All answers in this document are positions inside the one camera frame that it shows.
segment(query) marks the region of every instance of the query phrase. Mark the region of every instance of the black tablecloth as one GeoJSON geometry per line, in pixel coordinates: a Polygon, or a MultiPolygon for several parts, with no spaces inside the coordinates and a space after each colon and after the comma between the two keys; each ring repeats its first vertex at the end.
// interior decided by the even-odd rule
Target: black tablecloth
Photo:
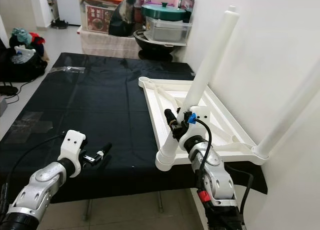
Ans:
{"type": "MultiPolygon", "coordinates": [[[[84,66],[85,71],[47,75],[0,142],[0,182],[24,151],[73,129],[87,136],[88,155],[111,142],[111,160],[101,172],[85,168],[69,179],[52,202],[194,186],[190,165],[173,166],[169,172],[156,168],[157,145],[145,95],[138,86],[140,76],[192,80],[187,64],[62,53],[54,64],[58,66],[84,66]]],[[[57,160],[61,143],[56,139],[24,158],[12,179],[11,200],[33,172],[57,160]]]]}

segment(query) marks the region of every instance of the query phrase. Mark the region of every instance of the wire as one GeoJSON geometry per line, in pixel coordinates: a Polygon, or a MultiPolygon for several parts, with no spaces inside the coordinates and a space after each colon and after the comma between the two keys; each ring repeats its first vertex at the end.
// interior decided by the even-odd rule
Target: wire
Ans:
{"type": "Polygon", "coordinates": [[[251,186],[252,186],[252,183],[254,181],[254,176],[251,174],[251,173],[248,173],[248,172],[245,172],[245,171],[241,171],[241,170],[238,170],[238,169],[235,169],[233,167],[230,167],[229,165],[225,164],[225,166],[230,169],[230,170],[233,170],[233,171],[236,171],[236,172],[239,172],[239,173],[243,173],[243,174],[246,174],[249,176],[249,180],[248,180],[248,183],[246,185],[246,189],[245,189],[245,192],[244,192],[244,195],[243,195],[243,198],[242,198],[242,201],[241,201],[241,205],[240,205],[240,213],[241,214],[244,214],[244,209],[245,209],[245,204],[246,204],[246,200],[247,200],[247,197],[249,195],[249,191],[251,189],[251,186]]]}
{"type": "Polygon", "coordinates": [[[30,84],[31,82],[34,82],[34,81],[35,81],[35,79],[30,80],[29,82],[24,83],[23,85],[20,86],[19,91],[18,91],[16,94],[14,94],[13,96],[7,97],[6,99],[11,99],[11,98],[17,96],[18,94],[21,93],[21,90],[22,90],[22,87],[23,87],[23,86],[25,86],[25,85],[27,85],[27,84],[30,84]]]}
{"type": "MultiPolygon", "coordinates": [[[[25,152],[20,156],[20,158],[16,161],[16,163],[13,165],[13,167],[12,167],[11,170],[10,170],[10,172],[8,173],[8,175],[7,175],[7,177],[6,177],[6,181],[5,181],[5,183],[4,183],[4,185],[6,185],[4,192],[6,192],[6,193],[9,192],[9,186],[10,186],[10,181],[11,181],[11,178],[12,178],[12,174],[14,173],[16,167],[17,167],[18,164],[21,162],[21,160],[22,160],[28,153],[30,153],[32,150],[36,149],[37,147],[41,146],[42,144],[45,144],[45,143],[47,143],[47,142],[49,142],[49,141],[52,141],[52,140],[54,140],[54,139],[57,139],[57,138],[59,138],[59,137],[61,137],[61,136],[64,136],[64,133],[62,133],[62,134],[60,134],[60,135],[53,136],[53,137],[51,137],[51,138],[48,138],[48,139],[44,140],[43,142],[41,142],[41,143],[35,145],[34,147],[30,148],[29,150],[25,151],[25,152]]],[[[6,214],[7,211],[8,211],[8,208],[9,208],[8,196],[4,196],[4,197],[1,198],[1,199],[3,199],[3,202],[4,202],[3,204],[6,205],[6,206],[2,206],[2,204],[0,205],[0,206],[2,206],[2,209],[1,209],[1,210],[5,212],[5,213],[2,213],[2,212],[1,212],[0,215],[1,215],[1,214],[6,214]]]]}
{"type": "Polygon", "coordinates": [[[13,103],[18,102],[18,101],[19,101],[19,96],[18,96],[18,95],[16,95],[16,96],[18,97],[18,99],[17,99],[17,100],[15,100],[15,101],[13,101],[13,102],[10,102],[10,103],[7,103],[7,104],[13,104],[13,103]]]}
{"type": "Polygon", "coordinates": [[[221,215],[218,215],[218,218],[224,224],[227,230],[238,230],[231,226],[221,215]]]}
{"type": "Polygon", "coordinates": [[[25,151],[24,154],[22,154],[22,155],[20,156],[20,158],[16,161],[16,163],[15,163],[15,164],[13,165],[13,167],[11,168],[11,170],[10,170],[10,172],[9,172],[7,178],[6,178],[6,182],[7,182],[7,183],[10,182],[11,176],[12,176],[13,172],[15,171],[16,167],[18,166],[18,164],[21,162],[21,160],[22,160],[28,153],[30,153],[32,150],[36,149],[37,147],[41,146],[42,144],[45,144],[45,143],[47,143],[47,142],[49,142],[49,141],[51,141],[51,140],[57,139],[57,138],[59,138],[59,137],[61,137],[61,135],[55,135],[55,136],[53,136],[53,137],[51,137],[51,138],[48,138],[48,139],[44,140],[43,142],[41,142],[41,143],[39,143],[39,144],[37,144],[37,145],[35,145],[34,147],[30,148],[29,150],[25,151]]]}
{"type": "Polygon", "coordinates": [[[202,172],[202,170],[205,167],[205,163],[207,161],[208,155],[209,155],[209,151],[210,151],[210,147],[211,147],[211,143],[212,143],[212,134],[211,134],[211,130],[210,130],[209,126],[205,122],[203,122],[200,119],[195,119],[195,121],[200,123],[200,124],[202,124],[205,127],[205,129],[207,130],[208,134],[209,134],[208,146],[206,148],[203,160],[202,160],[202,162],[200,164],[200,167],[199,167],[199,170],[202,172]]]}

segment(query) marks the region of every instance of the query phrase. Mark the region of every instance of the clear plastic storage box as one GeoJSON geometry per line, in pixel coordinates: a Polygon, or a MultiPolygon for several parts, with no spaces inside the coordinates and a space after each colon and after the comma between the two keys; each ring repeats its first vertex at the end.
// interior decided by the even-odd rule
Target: clear plastic storage box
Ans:
{"type": "Polygon", "coordinates": [[[187,36],[192,26],[191,23],[183,23],[183,21],[166,21],[145,18],[144,35],[148,40],[161,41],[174,45],[186,45],[187,36]]]}
{"type": "Polygon", "coordinates": [[[109,33],[112,14],[122,0],[79,0],[82,28],[109,33]]]}

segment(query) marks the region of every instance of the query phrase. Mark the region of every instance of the floor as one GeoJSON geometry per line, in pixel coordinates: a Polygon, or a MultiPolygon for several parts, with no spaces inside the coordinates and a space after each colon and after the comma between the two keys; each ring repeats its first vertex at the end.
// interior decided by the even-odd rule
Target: floor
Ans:
{"type": "MultiPolygon", "coordinates": [[[[0,117],[0,140],[41,84],[61,52],[82,53],[77,27],[39,32],[45,38],[50,58],[46,73],[23,87],[20,100],[8,105],[0,117]]],[[[39,230],[200,230],[202,225],[189,190],[163,191],[163,213],[158,210],[157,193],[95,199],[89,206],[90,218],[83,221],[85,201],[52,204],[39,230]]]]}

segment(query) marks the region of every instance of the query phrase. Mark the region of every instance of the table leg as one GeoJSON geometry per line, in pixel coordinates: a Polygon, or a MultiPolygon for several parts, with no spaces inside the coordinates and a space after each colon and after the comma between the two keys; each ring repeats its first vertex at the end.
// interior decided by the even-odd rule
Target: table leg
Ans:
{"type": "Polygon", "coordinates": [[[164,207],[162,205],[161,191],[157,192],[157,198],[158,198],[158,210],[159,210],[159,213],[163,214],[164,213],[164,207]]]}
{"type": "Polygon", "coordinates": [[[83,221],[87,221],[88,218],[89,218],[89,208],[90,208],[90,204],[91,204],[91,199],[87,199],[85,201],[85,208],[84,208],[84,212],[83,212],[83,215],[82,215],[82,220],[83,221]]]}

